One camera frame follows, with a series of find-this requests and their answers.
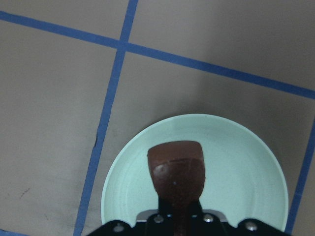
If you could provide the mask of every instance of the blue tape line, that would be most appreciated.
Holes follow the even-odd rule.
[[[293,201],[291,204],[288,220],[286,223],[285,232],[288,234],[292,234],[296,215],[297,215],[297,212],[298,212],[301,200],[302,200],[302,195],[303,195],[305,183],[307,180],[307,175],[309,173],[312,158],[314,155],[314,149],[315,149],[315,120],[313,122],[313,127],[311,130],[309,142],[308,142],[308,145],[306,148],[306,152],[305,152],[303,164],[301,167],[299,179],[298,179],[297,184],[296,184],[296,189],[295,189],[295,193],[293,196]]]
[[[5,230],[0,230],[0,236],[27,236],[15,232],[10,232],[10,231],[5,231]]]
[[[132,22],[134,18],[134,14],[136,11],[137,7],[137,0],[130,0],[128,3],[126,15],[125,15],[125,20],[120,36],[120,40],[127,42],[130,36],[131,28],[132,28]],[[97,167],[99,164],[102,148],[103,148],[103,143],[105,140],[106,136],[106,131],[111,115],[111,110],[112,106],[114,103],[117,87],[118,87],[118,82],[120,78],[120,73],[123,67],[124,63],[124,58],[125,58],[126,51],[122,48],[119,47],[116,52],[115,60],[114,60],[114,65],[112,69],[112,74],[109,80],[109,84],[107,87],[107,93],[105,96],[105,101],[104,101],[104,106],[102,110],[102,114],[100,117],[100,122],[99,126],[97,129],[97,134],[96,134],[96,142],[95,146],[92,150],[91,153],[91,158],[88,166],[88,171],[82,191],[82,196],[81,196],[81,201],[79,205],[79,210],[77,214],[77,219],[75,222],[75,227],[74,227],[74,232],[73,236],[81,236],[87,212],[88,212],[88,207],[90,203],[90,198],[92,194],[92,189],[94,185],[94,180],[97,172]]]
[[[76,38],[83,41],[111,47],[117,48],[119,41],[117,39],[100,36],[93,33],[84,32],[77,29],[72,29],[65,26],[60,26],[52,23],[48,23],[45,21],[35,20],[25,16],[18,16],[6,13],[4,11],[0,11],[0,20],[4,20],[11,23],[16,23],[19,25],[35,28],[38,30],[43,30],[51,33],[60,34],[63,36],[67,36],[70,38]]]
[[[245,73],[238,70],[229,69],[223,66],[214,65],[214,64],[206,63],[206,62],[195,60],[195,59],[182,57],[182,56],[171,54],[171,53],[166,53],[163,51],[147,48],[147,47],[140,46],[137,44],[128,43],[127,51],[131,53],[136,53],[142,56],[151,57],[158,60],[174,63],[177,65],[182,65],[182,66],[210,72],[217,75],[226,76],[226,77],[233,78],[236,80],[249,82],[249,83],[264,86],[267,88],[292,93],[298,96],[315,99],[315,91],[311,89],[267,79],[261,76]]]
[[[72,29],[72,28],[68,28],[64,26],[59,26],[56,24],[39,21],[32,18],[24,17],[24,16],[13,15],[13,14],[9,14],[3,11],[0,11],[0,20],[60,34],[60,35],[71,37],[71,38],[84,40],[87,42],[91,42],[91,43],[95,43],[95,44],[99,44],[99,45],[103,45],[107,47],[124,49],[128,52],[143,55],[146,57],[151,57],[151,58],[163,60],[166,62],[214,73],[217,75],[226,76],[226,77],[237,79],[240,81],[264,86],[267,88],[288,92],[288,93],[295,94],[298,96],[315,99],[315,91],[311,89],[287,84],[284,82],[279,82],[276,80],[264,78],[261,76],[256,76],[253,74],[229,69],[223,66],[214,65],[214,64],[206,63],[206,62],[195,60],[195,59],[182,57],[182,56],[171,54],[171,53],[166,53],[166,52],[159,51],[156,49],[151,49],[144,46],[127,43],[130,36],[130,32],[131,32],[130,29],[132,26],[136,5],[137,5],[136,0],[129,1],[128,7],[127,7],[127,14],[125,16],[125,21],[124,21],[120,40],[84,32],[81,30]]]

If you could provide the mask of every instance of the metal screw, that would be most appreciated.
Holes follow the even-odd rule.
[[[213,216],[212,216],[212,215],[210,215],[210,214],[204,214],[204,216],[203,216],[203,220],[204,220],[205,222],[210,223],[210,222],[212,222],[212,221],[213,221]]]
[[[124,231],[124,229],[125,229],[124,226],[118,223],[118,224],[113,228],[113,231],[114,231],[115,233],[120,233],[120,232]]]
[[[248,229],[250,231],[256,231],[257,230],[257,225],[252,221],[246,222],[245,227],[246,227],[246,229]]]
[[[164,218],[161,215],[157,215],[156,217],[154,217],[154,222],[158,224],[162,223],[163,221],[164,221]]]

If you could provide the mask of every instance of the gray floor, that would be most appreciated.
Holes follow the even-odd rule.
[[[10,0],[0,10],[119,39],[127,5]],[[312,1],[140,0],[129,42],[314,94],[314,12]],[[116,49],[6,21],[0,29],[0,229],[73,235]],[[314,99],[127,52],[82,235],[101,225],[104,181],[124,145],[187,113],[234,120],[263,139],[291,205]],[[294,235],[315,234],[314,180],[313,161]]]

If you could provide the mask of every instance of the light green plate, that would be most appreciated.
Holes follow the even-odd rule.
[[[148,149],[170,141],[202,145],[206,181],[203,209],[221,211],[232,226],[256,218],[284,230],[288,194],[277,159],[247,128],[225,118],[189,114],[157,122],[137,134],[119,153],[107,175],[101,200],[102,223],[135,224],[138,213],[157,209],[147,161]]]

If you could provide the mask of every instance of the brown object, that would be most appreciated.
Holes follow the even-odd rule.
[[[174,235],[187,235],[187,208],[197,201],[205,181],[200,143],[176,141],[152,147],[148,163],[159,198],[173,207]]]

